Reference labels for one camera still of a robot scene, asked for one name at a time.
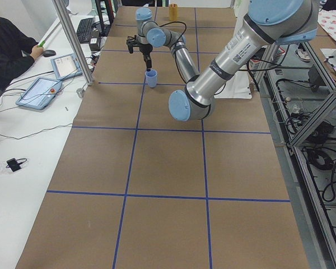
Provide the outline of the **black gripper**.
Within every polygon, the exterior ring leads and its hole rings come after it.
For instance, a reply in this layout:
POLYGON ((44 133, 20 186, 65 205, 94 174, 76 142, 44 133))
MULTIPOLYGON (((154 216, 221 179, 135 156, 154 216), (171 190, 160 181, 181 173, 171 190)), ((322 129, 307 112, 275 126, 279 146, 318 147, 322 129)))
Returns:
POLYGON ((153 46, 148 44, 139 44, 139 51, 143 54, 143 60, 146 65, 146 71, 150 71, 152 69, 152 60, 150 53, 153 51, 153 46))

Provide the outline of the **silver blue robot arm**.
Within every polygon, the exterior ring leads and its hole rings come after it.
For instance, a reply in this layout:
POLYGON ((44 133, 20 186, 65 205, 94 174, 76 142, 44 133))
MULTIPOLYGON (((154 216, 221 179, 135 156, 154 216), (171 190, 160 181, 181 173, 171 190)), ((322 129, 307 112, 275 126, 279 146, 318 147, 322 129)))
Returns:
POLYGON ((152 19, 147 7, 136 10, 137 41, 155 48, 168 47, 186 82, 169 98, 169 112, 179 121, 201 120, 214 110, 215 93, 263 46, 296 44, 317 33, 318 1, 249 1, 242 27, 222 51, 199 73, 183 36, 152 19))

